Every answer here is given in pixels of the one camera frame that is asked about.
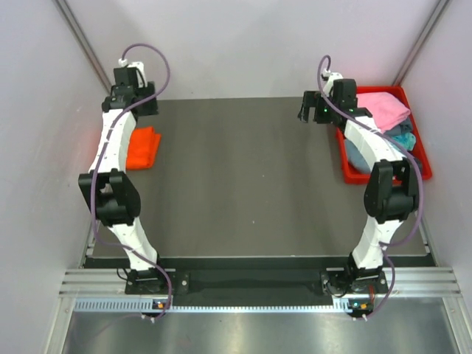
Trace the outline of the orange t-shirt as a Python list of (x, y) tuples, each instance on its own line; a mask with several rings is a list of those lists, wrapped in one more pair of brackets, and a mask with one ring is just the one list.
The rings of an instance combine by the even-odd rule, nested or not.
[(128, 146), (126, 169), (150, 169), (156, 160), (161, 137), (152, 126), (135, 129)]

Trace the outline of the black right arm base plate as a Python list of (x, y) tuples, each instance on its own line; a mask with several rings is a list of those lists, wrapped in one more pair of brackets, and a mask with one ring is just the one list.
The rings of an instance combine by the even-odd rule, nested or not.
[(346, 295), (385, 294), (388, 290), (382, 268), (374, 270), (351, 271), (325, 270), (320, 272), (322, 289), (335, 297)]

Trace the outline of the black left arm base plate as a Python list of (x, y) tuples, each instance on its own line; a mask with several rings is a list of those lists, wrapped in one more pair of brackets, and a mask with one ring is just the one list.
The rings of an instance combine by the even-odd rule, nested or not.
[[(172, 295), (188, 293), (190, 272), (168, 271), (167, 275), (172, 285)], [(168, 281), (155, 268), (149, 268), (147, 271), (131, 270), (127, 276), (125, 293), (131, 295), (166, 295), (168, 293)]]

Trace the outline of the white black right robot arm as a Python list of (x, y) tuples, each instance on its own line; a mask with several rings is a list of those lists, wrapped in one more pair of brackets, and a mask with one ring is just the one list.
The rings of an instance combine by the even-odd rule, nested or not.
[(314, 122), (336, 126), (367, 164), (367, 221), (344, 273), (345, 285), (359, 292), (371, 283), (370, 273), (380, 271), (396, 231), (422, 205), (420, 166), (387, 134), (409, 117), (410, 110), (387, 92), (359, 93), (353, 79), (335, 73), (321, 90), (304, 92), (298, 117), (307, 122), (310, 113)]

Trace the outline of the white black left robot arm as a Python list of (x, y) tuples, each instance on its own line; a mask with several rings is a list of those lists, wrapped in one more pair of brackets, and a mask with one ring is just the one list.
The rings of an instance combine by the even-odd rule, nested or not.
[(115, 84), (102, 103), (103, 127), (97, 155), (88, 172), (79, 175), (78, 185), (94, 221), (118, 240), (106, 244), (123, 249), (131, 270), (144, 272), (142, 284), (156, 293), (165, 288), (167, 275), (156, 268), (159, 254), (140, 221), (141, 198), (126, 174), (126, 160), (138, 118), (157, 113), (157, 102), (124, 112), (156, 90), (154, 82), (147, 81), (145, 66), (139, 61), (115, 68), (114, 79)]

